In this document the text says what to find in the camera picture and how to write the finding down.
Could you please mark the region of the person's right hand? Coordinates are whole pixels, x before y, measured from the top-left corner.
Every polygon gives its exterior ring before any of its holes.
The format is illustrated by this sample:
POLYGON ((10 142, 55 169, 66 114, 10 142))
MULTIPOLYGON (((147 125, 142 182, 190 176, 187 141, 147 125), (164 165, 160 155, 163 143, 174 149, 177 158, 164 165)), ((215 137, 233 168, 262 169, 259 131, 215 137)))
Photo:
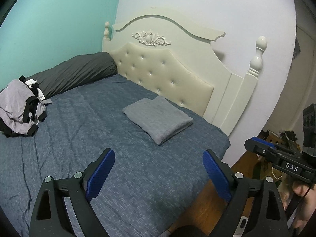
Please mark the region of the person's right hand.
POLYGON ((284 209, 289 204, 291 194, 296 194, 302 198, 298 205, 295 219, 292 222, 292 227, 300 234, 315 211, 315 185, 310 187, 299 181, 294 181, 291 185, 289 183, 281 183, 278 190, 284 209))

